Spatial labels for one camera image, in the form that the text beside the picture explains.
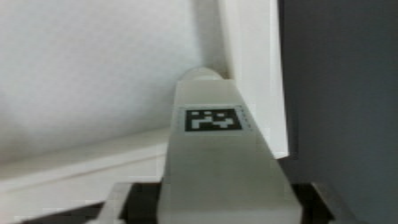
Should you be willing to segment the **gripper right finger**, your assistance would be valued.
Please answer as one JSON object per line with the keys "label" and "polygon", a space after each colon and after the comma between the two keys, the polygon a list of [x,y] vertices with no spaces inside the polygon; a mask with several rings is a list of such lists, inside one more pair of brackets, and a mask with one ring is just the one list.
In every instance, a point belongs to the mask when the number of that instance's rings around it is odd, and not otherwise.
{"label": "gripper right finger", "polygon": [[291,185],[301,205],[300,224],[362,224],[339,195],[317,183]]}

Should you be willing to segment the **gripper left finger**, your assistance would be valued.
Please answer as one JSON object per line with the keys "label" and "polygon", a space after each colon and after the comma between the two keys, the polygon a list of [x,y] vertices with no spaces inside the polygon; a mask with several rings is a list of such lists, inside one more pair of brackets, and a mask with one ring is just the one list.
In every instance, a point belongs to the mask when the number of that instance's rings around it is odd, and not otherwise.
{"label": "gripper left finger", "polygon": [[158,224],[158,182],[117,183],[95,218],[95,224]]}

